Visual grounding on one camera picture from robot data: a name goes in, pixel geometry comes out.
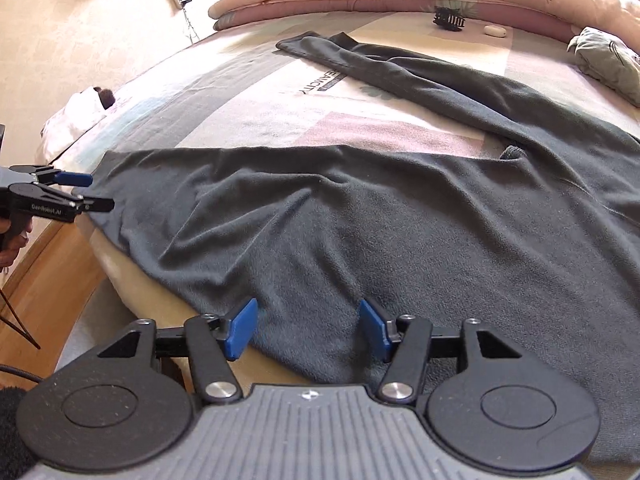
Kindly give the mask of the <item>person's left hand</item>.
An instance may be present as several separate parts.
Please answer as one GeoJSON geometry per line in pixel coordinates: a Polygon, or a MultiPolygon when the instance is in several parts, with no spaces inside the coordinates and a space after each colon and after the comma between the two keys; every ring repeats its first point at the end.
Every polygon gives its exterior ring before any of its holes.
{"type": "Polygon", "coordinates": [[[28,244],[29,235],[32,232],[33,226],[34,222],[32,222],[32,218],[29,218],[28,223],[20,234],[15,234],[12,237],[4,237],[4,242],[1,244],[0,252],[1,269],[12,266],[21,249],[28,244]]]}

